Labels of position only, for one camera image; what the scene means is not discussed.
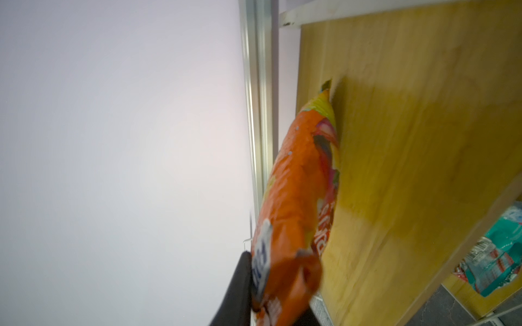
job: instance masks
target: plastic bag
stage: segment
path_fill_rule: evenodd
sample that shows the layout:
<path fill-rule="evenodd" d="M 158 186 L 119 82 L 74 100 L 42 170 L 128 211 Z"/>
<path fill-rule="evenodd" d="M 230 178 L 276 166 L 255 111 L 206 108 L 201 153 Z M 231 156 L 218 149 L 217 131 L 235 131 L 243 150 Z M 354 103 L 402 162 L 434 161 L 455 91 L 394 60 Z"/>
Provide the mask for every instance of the plastic bag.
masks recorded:
<path fill-rule="evenodd" d="M 290 126 L 263 197 L 252 241 L 257 325 L 291 325 L 321 282 L 339 182 L 330 83 Z"/>
<path fill-rule="evenodd" d="M 515 202 L 477 242 L 453 272 L 486 297 L 510 283 L 522 259 L 522 202 Z"/>

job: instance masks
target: chip bag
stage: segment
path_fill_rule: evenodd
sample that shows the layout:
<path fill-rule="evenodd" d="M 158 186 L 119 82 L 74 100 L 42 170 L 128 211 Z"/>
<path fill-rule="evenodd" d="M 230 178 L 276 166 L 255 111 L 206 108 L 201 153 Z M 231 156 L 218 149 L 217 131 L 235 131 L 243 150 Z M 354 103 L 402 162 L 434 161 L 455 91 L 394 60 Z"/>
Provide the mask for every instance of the chip bag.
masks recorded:
<path fill-rule="evenodd" d="M 258 326 L 291 325 L 321 283 L 339 184 L 330 84 L 290 126 L 263 196 L 251 251 Z"/>

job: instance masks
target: metal frame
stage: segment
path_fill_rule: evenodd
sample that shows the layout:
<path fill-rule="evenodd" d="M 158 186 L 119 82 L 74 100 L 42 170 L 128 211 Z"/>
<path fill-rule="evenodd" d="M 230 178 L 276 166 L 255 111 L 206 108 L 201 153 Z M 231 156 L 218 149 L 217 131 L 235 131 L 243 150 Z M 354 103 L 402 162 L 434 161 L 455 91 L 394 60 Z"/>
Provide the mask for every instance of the metal frame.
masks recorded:
<path fill-rule="evenodd" d="M 277 0 L 239 0 L 254 215 L 277 155 Z"/>
<path fill-rule="evenodd" d="M 509 312 L 512 312 L 513 310 L 517 310 L 517 309 L 520 309 L 522 308 L 522 304 L 519 304 L 519 305 L 516 305 L 515 307 L 513 308 L 510 308 L 508 310 L 505 310 L 505 311 L 502 311 L 502 312 L 498 312 L 498 313 L 495 313 L 495 314 L 490 314 L 482 319 L 479 319 L 477 320 L 476 322 L 474 323 L 471 323 L 467 326 L 477 326 L 477 325 L 482 325 L 484 323 L 487 323 L 488 321 L 495 321 L 495 319 L 498 319 L 500 316 L 503 316 Z"/>
<path fill-rule="evenodd" d="M 456 1 L 461 0 L 313 0 L 285 11 L 279 21 L 281 27 L 300 27 L 312 22 Z"/>

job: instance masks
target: black object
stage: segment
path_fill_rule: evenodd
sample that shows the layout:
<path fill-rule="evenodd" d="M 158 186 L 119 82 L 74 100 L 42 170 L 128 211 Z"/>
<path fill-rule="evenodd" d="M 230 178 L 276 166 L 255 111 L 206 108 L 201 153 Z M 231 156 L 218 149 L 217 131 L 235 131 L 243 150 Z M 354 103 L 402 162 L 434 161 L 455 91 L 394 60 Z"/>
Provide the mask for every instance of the black object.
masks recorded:
<path fill-rule="evenodd" d="M 249 326 L 251 295 L 252 256 L 245 251 L 239 258 L 225 298 L 210 326 Z M 297 319 L 293 326 L 321 326 L 310 307 Z"/>

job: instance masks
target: yellow wooden panel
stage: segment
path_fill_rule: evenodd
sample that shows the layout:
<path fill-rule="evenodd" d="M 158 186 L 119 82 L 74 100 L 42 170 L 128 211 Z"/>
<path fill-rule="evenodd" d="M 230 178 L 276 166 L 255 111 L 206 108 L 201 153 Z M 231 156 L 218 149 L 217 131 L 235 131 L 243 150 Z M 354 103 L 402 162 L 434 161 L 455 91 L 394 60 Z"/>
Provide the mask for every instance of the yellow wooden panel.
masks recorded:
<path fill-rule="evenodd" d="M 511 283 L 496 289 L 485 298 L 475 292 L 471 285 L 454 275 L 447 277 L 442 284 L 476 319 L 480 319 L 520 290 L 522 277 L 515 278 Z"/>
<path fill-rule="evenodd" d="M 341 138 L 322 294 L 403 325 L 522 192 L 522 2 L 303 26 L 298 105 L 333 78 Z"/>

